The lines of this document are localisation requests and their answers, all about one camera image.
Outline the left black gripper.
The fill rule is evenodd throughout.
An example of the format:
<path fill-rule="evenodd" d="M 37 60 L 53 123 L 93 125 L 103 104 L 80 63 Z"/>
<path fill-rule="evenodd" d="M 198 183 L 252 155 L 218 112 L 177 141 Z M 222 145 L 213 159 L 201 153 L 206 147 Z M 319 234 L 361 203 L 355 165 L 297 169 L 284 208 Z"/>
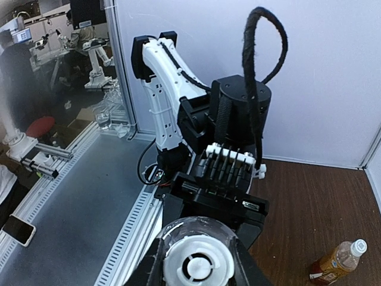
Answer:
<path fill-rule="evenodd" d="M 169 186 L 160 189 L 163 224 L 180 218 L 202 216 L 228 226 L 245 247 L 251 247 L 263 231 L 269 202 L 240 189 L 178 172 Z"/>

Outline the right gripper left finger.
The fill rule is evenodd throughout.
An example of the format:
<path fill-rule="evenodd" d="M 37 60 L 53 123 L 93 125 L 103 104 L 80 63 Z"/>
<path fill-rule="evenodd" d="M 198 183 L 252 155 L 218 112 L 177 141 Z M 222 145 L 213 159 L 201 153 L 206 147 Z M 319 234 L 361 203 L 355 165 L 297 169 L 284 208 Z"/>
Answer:
<path fill-rule="evenodd" d="M 165 243 L 162 238 L 155 238 L 131 276 L 123 286 L 161 286 L 163 280 L 163 262 Z"/>

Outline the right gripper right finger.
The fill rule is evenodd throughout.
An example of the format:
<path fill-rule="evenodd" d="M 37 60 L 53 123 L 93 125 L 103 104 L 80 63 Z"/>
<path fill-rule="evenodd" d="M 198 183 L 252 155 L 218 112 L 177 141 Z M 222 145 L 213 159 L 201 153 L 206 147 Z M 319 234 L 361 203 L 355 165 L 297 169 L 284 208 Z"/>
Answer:
<path fill-rule="evenodd" d="M 272 286 L 243 243 L 236 237 L 230 241 L 229 250 L 233 257 L 234 274 L 228 285 Z"/>

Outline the clear plastic bottle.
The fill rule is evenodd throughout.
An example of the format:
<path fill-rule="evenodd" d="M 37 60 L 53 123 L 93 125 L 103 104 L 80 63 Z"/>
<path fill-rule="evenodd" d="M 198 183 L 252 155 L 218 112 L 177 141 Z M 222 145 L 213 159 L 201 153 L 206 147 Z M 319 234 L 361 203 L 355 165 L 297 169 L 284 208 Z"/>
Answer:
<path fill-rule="evenodd" d="M 164 241 L 165 285 L 227 285 L 235 272 L 232 242 L 225 224 L 202 216 L 184 217 L 158 234 Z"/>

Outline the white flip bottle cap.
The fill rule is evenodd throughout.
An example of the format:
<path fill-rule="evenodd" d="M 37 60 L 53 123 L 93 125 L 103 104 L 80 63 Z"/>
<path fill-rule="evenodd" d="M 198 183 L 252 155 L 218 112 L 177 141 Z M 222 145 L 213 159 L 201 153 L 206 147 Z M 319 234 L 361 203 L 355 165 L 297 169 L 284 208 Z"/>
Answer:
<path fill-rule="evenodd" d="M 163 262 L 166 285 L 227 285 L 233 274 L 228 247 L 206 235 L 182 238 L 170 247 Z"/>

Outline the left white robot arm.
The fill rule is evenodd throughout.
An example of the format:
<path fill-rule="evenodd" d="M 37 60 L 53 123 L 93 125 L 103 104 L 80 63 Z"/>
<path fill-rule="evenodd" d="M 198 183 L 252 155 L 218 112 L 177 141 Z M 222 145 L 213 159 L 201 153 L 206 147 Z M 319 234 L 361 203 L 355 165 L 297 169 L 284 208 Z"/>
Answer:
<path fill-rule="evenodd" d="M 158 168 L 155 196 L 163 222 L 188 216 L 217 219 L 246 248 L 263 230 L 267 200 L 250 195 L 266 175 L 262 135 L 271 98 L 265 84 L 235 75 L 203 84 L 176 50 L 177 33 L 137 36 L 131 62 L 150 104 Z"/>

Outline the amber tea bottle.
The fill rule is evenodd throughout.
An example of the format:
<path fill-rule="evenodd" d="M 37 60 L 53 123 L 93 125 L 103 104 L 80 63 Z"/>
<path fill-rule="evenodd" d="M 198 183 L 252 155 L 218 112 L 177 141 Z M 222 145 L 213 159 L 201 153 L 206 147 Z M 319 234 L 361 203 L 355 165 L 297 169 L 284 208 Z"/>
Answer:
<path fill-rule="evenodd" d="M 361 257 L 351 254 L 353 241 L 341 242 L 329 254 L 316 260 L 310 267 L 309 280 L 315 285 L 330 285 L 356 270 Z"/>

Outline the white tea bottle cap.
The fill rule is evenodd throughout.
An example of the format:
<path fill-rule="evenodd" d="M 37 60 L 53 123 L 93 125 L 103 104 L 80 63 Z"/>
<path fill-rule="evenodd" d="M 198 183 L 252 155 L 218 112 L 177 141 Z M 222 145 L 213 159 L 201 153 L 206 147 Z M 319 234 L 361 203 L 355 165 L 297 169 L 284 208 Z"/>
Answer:
<path fill-rule="evenodd" d="M 361 257 L 367 251 L 367 243 L 363 239 L 357 239 L 351 244 L 351 254 L 355 257 Z"/>

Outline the smartphone on side table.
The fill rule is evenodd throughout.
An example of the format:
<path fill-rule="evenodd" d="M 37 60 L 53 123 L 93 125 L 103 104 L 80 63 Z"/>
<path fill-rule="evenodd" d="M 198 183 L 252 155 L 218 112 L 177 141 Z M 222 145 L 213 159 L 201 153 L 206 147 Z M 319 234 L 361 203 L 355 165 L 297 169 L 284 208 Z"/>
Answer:
<path fill-rule="evenodd" d="M 30 223 L 11 214 L 6 223 L 1 228 L 3 232 L 16 240 L 23 247 L 28 247 L 34 234 L 36 227 Z"/>

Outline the red round stool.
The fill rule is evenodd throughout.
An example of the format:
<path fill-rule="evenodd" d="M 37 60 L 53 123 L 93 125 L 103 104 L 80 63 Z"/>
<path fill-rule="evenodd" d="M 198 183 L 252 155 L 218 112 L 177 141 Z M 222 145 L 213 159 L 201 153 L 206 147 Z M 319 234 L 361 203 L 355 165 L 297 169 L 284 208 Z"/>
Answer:
<path fill-rule="evenodd" d="M 41 138 L 47 135 L 55 125 L 52 116 L 44 116 L 36 119 L 26 130 L 26 135 L 32 138 Z"/>

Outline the seated person in background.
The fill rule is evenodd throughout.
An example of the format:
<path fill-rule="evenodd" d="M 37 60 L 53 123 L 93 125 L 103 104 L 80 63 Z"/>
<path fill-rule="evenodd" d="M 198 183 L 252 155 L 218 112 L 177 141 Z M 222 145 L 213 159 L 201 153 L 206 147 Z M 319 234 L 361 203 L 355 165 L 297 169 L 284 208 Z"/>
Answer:
<path fill-rule="evenodd" d="M 67 42 L 67 47 L 80 52 L 83 51 L 83 45 L 94 38 L 96 38 L 96 34 L 93 26 L 74 29 Z"/>

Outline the front aluminium rail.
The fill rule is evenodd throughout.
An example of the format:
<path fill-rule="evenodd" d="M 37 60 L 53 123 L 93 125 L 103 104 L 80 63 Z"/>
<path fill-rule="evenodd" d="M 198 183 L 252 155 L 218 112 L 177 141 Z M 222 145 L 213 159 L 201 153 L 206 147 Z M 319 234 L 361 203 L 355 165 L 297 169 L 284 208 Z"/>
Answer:
<path fill-rule="evenodd" d="M 95 281 L 95 285 L 123 285 L 137 268 L 162 227 L 162 203 L 156 188 L 143 188 L 125 220 Z"/>

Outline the right aluminium frame post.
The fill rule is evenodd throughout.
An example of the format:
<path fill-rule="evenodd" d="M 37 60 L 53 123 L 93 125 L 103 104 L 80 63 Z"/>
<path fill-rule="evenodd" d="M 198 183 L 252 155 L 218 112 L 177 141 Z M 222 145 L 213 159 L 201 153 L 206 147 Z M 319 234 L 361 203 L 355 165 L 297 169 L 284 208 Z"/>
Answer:
<path fill-rule="evenodd" d="M 366 169 L 371 160 L 373 159 L 379 145 L 380 145 L 380 137 L 381 137 L 381 126 L 377 128 L 377 132 L 373 139 L 371 140 L 370 146 L 365 153 L 361 163 L 360 163 L 360 169 Z"/>

